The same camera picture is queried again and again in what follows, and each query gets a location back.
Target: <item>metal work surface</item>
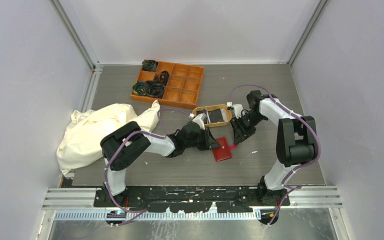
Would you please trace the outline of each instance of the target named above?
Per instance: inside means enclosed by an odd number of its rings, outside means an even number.
[[[54,220],[50,240],[336,240],[328,209],[282,209],[270,228],[254,220],[150,220],[110,228],[104,221]]]
[[[241,84],[258,84],[267,87],[280,101],[298,114],[303,114],[291,69],[286,64],[243,64],[205,65],[205,73],[198,99],[198,106],[226,104],[230,91]],[[130,99],[132,84],[141,66],[104,65],[100,74],[92,109],[120,103],[131,104],[139,115],[151,104]],[[246,96],[255,87],[237,89],[233,103],[248,108]],[[162,112],[162,120],[168,133],[174,133],[190,119],[177,112]],[[126,173],[126,184],[134,185],[256,185],[267,174],[276,161],[277,128],[268,121],[256,127],[255,135],[232,150],[232,159],[215,162],[212,151],[187,149],[183,155],[166,158],[157,154],[142,154]],[[233,143],[230,125],[211,128],[215,138],[226,137]],[[159,123],[156,134],[163,134]],[[104,161],[76,169],[74,186],[102,186],[104,182]],[[300,169],[289,181],[291,185],[323,185],[319,165]]]

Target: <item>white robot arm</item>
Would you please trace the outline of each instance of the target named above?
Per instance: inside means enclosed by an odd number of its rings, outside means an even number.
[[[272,95],[262,95],[259,90],[251,91],[247,96],[250,110],[244,110],[240,104],[231,104],[235,118],[231,120],[235,144],[239,144],[252,136],[255,125],[261,120],[270,120],[277,126],[276,155],[278,160],[268,174],[260,181],[264,191],[277,191],[284,188],[294,175],[297,166],[312,161],[317,155],[317,145],[314,136],[301,124],[295,116],[304,120],[316,132],[316,123],[311,116],[291,115],[291,110],[285,111],[278,104],[278,98]]]
[[[290,112],[286,112],[275,104],[268,95],[262,95],[259,90],[255,90],[251,91],[246,98],[249,110],[243,109],[240,104],[227,104],[235,114],[230,121],[233,127],[234,144],[240,144],[251,137],[256,132],[255,126],[262,120],[270,120],[277,126],[276,155],[278,159],[258,184],[261,194],[265,195],[269,191],[284,189],[287,181],[295,173],[292,170],[316,157],[317,145],[308,129],[290,115]],[[276,96],[272,95],[272,98],[279,103]],[[316,131],[314,118],[298,114],[296,116]],[[167,136],[140,133],[132,137],[130,144],[122,149],[108,170],[111,194],[115,196],[125,190],[126,168],[144,152],[173,158],[181,155],[187,148],[196,147],[201,151],[219,148],[220,145],[211,135],[210,129],[204,126],[205,118],[204,114],[199,114],[182,129]],[[100,145],[106,163],[129,134],[140,130],[136,122],[130,122],[105,137]],[[302,136],[302,139],[296,139],[296,136]]]

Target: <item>purple cable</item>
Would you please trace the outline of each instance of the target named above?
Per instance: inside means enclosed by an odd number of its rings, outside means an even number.
[[[289,115],[291,115],[292,117],[296,118],[298,121],[300,121],[311,133],[311,135],[314,137],[315,139],[315,144],[318,148],[318,151],[317,151],[317,155],[315,156],[314,160],[310,161],[310,162],[307,162],[303,165],[299,165],[299,166],[296,166],[294,167],[291,171],[289,171],[286,176],[282,179],[281,183],[282,185],[287,188],[287,189],[290,189],[290,191],[288,191],[285,196],[283,196],[282,200],[280,201],[280,204],[279,206],[277,207],[277,210],[276,212],[274,213],[274,216],[271,218],[270,222],[268,223],[268,226],[270,226],[270,224],[272,224],[273,220],[275,220],[275,217],[278,215],[280,209],[281,209],[281,206],[282,206],[282,203],[284,202],[284,200],[288,197],[288,195],[294,191],[294,190],[297,190],[297,189],[301,189],[301,186],[297,186],[297,187],[291,187],[291,186],[287,186],[285,185],[285,182],[288,180],[288,178],[294,173],[296,172],[298,169],[301,169],[301,168],[304,168],[304,167],[307,167],[307,166],[310,166],[314,163],[316,163],[317,161],[319,161],[319,158],[320,158],[320,155],[322,154],[322,147],[321,147],[321,144],[320,144],[320,141],[319,141],[319,138],[317,137],[317,134],[316,132],[310,127],[310,125],[308,123],[306,123],[300,116],[298,116],[297,114],[293,113],[289,108],[287,108],[286,106],[284,106],[283,104],[281,104],[279,102],[279,100],[276,100],[273,98],[272,96],[272,93],[270,93],[269,90],[267,90],[265,87],[262,87],[262,86],[259,86],[259,85],[255,85],[255,84],[243,84],[243,85],[239,85],[235,88],[232,89],[232,91],[230,92],[230,95],[229,95],[229,101],[232,101],[232,94],[233,92],[237,89],[237,88],[240,88],[240,87],[245,87],[245,86],[249,86],[249,87],[256,87],[256,88],[260,88],[260,89],[263,89],[264,91],[266,91],[268,93],[268,96],[270,97],[270,99],[273,101],[274,104],[276,104],[279,108],[281,108],[283,111],[285,111],[286,113],[288,113]]]
[[[147,209],[142,209],[142,210],[138,210],[138,211],[132,211],[132,210],[129,210],[129,209],[126,209],[122,206],[120,206],[117,201],[114,199],[113,195],[111,194],[111,187],[110,187],[110,184],[108,182],[108,169],[110,167],[110,165],[114,162],[114,160],[116,159],[116,157],[119,155],[119,153],[121,152],[121,150],[124,148],[124,146],[126,145],[126,143],[130,140],[130,138],[132,138],[134,135],[136,134],[145,134],[145,135],[150,135],[150,136],[153,136],[155,138],[158,138],[158,139],[165,139],[166,137],[165,136],[161,136],[161,135],[157,135],[157,134],[154,134],[154,133],[150,133],[150,132],[147,132],[147,131],[143,131],[143,130],[140,130],[140,131],[134,131],[132,133],[130,133],[129,136],[126,137],[126,139],[121,143],[121,145],[118,147],[117,151],[115,151],[114,155],[112,155],[111,159],[108,161],[108,163],[105,165],[105,172],[104,172],[104,177],[105,177],[105,186],[106,188],[108,189],[108,193],[109,193],[109,198],[111,198],[111,201],[114,205],[116,205],[118,208],[120,208],[121,210],[123,210],[125,213],[138,213],[136,216],[132,217],[131,219],[127,220],[127,221],[124,221],[122,223],[119,224],[119,226],[121,225],[126,225],[128,223],[130,223],[131,221],[133,221],[134,219],[138,218],[140,215],[142,215],[143,213],[145,213],[147,211]]]
[[[163,108],[163,109],[160,109],[158,110],[158,112],[156,113],[156,115],[158,116],[158,120],[161,122],[161,126],[162,126],[162,129],[164,130],[164,134],[167,135],[167,129],[166,129],[166,125],[164,124],[164,122],[161,120],[161,116],[160,116],[160,112],[162,111],[176,111],[178,113],[181,113],[181,114],[186,114],[189,116],[189,113],[185,112],[185,111],[182,111],[182,110],[178,110],[178,109],[174,109],[174,108]]]

